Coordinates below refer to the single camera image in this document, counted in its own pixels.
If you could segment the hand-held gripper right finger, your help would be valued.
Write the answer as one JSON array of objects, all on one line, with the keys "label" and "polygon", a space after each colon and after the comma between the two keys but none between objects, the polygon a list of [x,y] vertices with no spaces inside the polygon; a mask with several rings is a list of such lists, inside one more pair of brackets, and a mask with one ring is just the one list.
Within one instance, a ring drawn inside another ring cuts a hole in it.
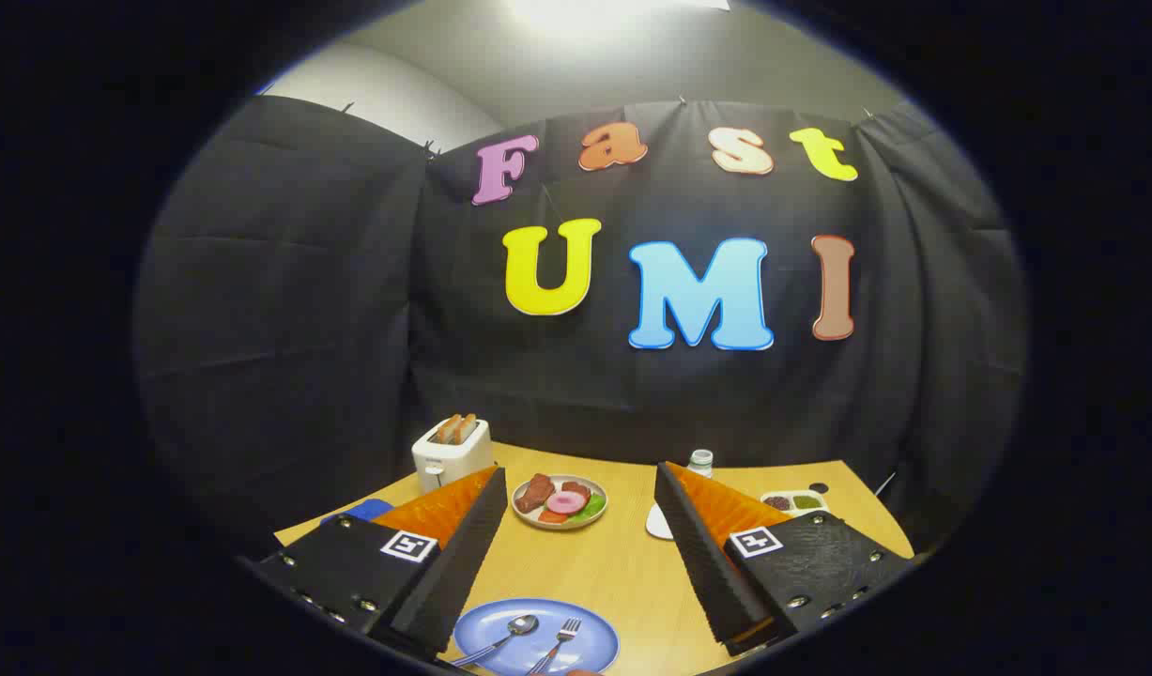
[{"label": "hand-held gripper right finger", "polygon": [[730,655],[814,632],[914,565],[829,511],[791,516],[669,462],[655,468],[654,500]]}]

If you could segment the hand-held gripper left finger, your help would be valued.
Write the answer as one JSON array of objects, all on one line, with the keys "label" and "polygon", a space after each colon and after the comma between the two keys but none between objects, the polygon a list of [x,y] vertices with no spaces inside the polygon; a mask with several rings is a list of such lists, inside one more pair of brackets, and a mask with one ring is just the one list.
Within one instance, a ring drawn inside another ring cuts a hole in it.
[{"label": "hand-held gripper left finger", "polygon": [[435,658],[507,506],[505,468],[484,468],[376,519],[338,514],[258,561],[256,574],[344,632]]}]

